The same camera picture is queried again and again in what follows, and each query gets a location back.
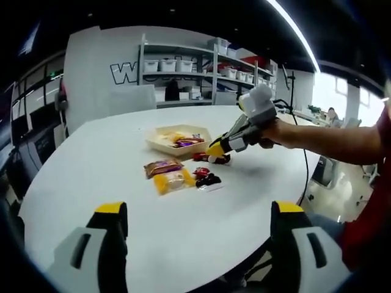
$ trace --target ceiling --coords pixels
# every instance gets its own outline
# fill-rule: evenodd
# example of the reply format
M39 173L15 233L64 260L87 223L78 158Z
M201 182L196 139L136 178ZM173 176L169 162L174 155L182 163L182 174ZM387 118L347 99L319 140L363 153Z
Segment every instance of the ceiling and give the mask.
M347 73L341 68L321 65L322 71L344 76L353 84L366 85L368 82L354 74L357 72L384 85L386 78L378 56L379 49L385 54L390 52L386 38L382 37L386 35L382 33L385 29L382 22L387 19L387 9L390 11L384 5L390 4L374 6L365 0L278 2L295 20L317 60L349 68ZM0 17L2 44L6 44L5 53L0 56L0 89L45 57L65 49L70 34L95 25L102 29L135 25L189 29L226 38L261 56L285 63L287 68L313 71L297 36L265 0L115 3L76 5L55 2L45 7L11 4L14 7L3 10ZM12 23L5 17L10 11L17 11L12 12ZM17 58L23 41L39 21L32 52Z

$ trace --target human arm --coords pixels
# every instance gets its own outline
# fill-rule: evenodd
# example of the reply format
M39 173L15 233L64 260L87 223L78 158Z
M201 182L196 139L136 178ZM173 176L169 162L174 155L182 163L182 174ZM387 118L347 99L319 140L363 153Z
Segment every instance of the human arm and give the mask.
M387 109L374 127L321 128L296 126L276 120L262 137L288 148L303 148L338 161L370 165L382 161L390 139Z

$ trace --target white table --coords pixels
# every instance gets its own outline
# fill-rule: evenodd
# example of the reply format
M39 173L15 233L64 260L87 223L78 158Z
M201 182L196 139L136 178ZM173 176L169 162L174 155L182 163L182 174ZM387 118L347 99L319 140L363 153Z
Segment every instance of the white table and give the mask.
M143 166L164 154L149 150L147 131L187 123L212 137L241 114L235 106L194 106L136 112L86 123L48 159L33 180L20 216L26 250L39 268L103 203L125 201L129 236L126 282L131 292L186 292L235 267L269 236L274 200L297 202L305 184L302 150L258 146L211 165L224 187L158 196ZM293 122L289 115L283 119ZM298 118L300 124L310 122ZM308 152L310 176L319 156ZM193 171L208 163L185 162Z
M293 113L298 116L298 117L301 117L303 119L309 119L311 120L314 124L316 125L320 125L320 126L329 126L330 123L326 120L322 120L322 119L319 119L319 118L316 118L314 115L312 114L308 114L308 113L303 113L301 111L298 111L298 110L293 110Z

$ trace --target wrist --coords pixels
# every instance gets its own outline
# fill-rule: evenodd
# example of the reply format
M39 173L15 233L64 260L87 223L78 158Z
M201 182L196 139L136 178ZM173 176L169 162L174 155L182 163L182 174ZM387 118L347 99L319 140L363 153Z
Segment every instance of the wrist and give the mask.
M300 138L301 138L302 128L301 126L292 125L288 134L287 141L289 142L291 148L301 148Z

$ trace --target snack packet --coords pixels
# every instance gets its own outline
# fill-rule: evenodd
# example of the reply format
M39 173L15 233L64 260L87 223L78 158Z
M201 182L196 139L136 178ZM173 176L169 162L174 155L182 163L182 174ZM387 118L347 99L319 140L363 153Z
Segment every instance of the snack packet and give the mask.
M165 195L171 191L196 186L196 181L184 168L179 171L157 174L153 177L153 182L160 195Z
M147 178L152 178L157 174L167 173L182 169L183 165L176 159L166 159L149 163L144 166Z

